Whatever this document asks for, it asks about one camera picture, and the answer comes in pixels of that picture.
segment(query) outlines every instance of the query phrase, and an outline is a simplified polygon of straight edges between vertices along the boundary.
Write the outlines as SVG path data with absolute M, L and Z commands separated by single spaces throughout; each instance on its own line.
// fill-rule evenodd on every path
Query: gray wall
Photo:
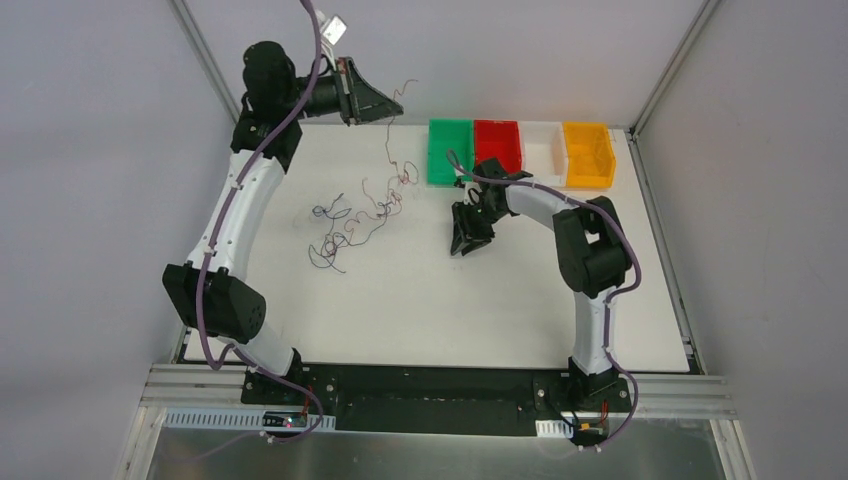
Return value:
M 641 139 L 760 478 L 848 469 L 846 125 L 848 2 L 728 0 Z
M 0 478 L 110 478 L 231 125 L 165 1 L 3 2 L 0 64 Z
M 312 33 L 293 0 L 190 0 L 237 98 L 242 54 L 283 45 L 307 73 Z M 701 0 L 321 0 L 349 29 L 335 48 L 391 94 L 408 78 L 406 114 L 602 121 L 629 125 L 651 93 Z M 337 121 L 337 116 L 321 118 Z

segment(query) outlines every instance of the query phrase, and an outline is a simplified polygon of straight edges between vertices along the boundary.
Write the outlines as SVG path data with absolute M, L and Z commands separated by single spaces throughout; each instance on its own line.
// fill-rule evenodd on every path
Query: white table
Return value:
M 426 185 L 427 127 L 393 126 L 393 159 L 418 166 L 402 190 L 403 211 L 371 240 L 340 251 L 347 273 L 307 257 L 329 220 L 312 215 L 344 192 L 354 211 L 385 195 L 394 169 L 385 125 L 307 125 L 289 175 L 271 199 L 250 256 L 247 283 L 268 302 L 266 322 L 307 362 L 375 365 L 562 368 L 574 343 L 574 300 L 557 267 L 553 234 L 524 217 L 504 218 L 496 238 L 451 257 L 451 203 L 462 191 Z M 610 197 L 644 272 L 619 297 L 615 354 L 628 369 L 687 371 L 683 345 L 624 132 L 611 131 L 617 158 Z M 627 281 L 633 279 L 628 272 Z M 214 350 L 220 343 L 213 340 Z M 202 359 L 192 335 L 186 359 Z

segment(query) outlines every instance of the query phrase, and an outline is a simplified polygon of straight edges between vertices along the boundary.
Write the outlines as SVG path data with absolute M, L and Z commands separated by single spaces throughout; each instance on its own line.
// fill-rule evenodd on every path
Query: orange bin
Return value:
M 609 188 L 615 177 L 615 154 L 603 123 L 562 124 L 568 151 L 569 188 Z

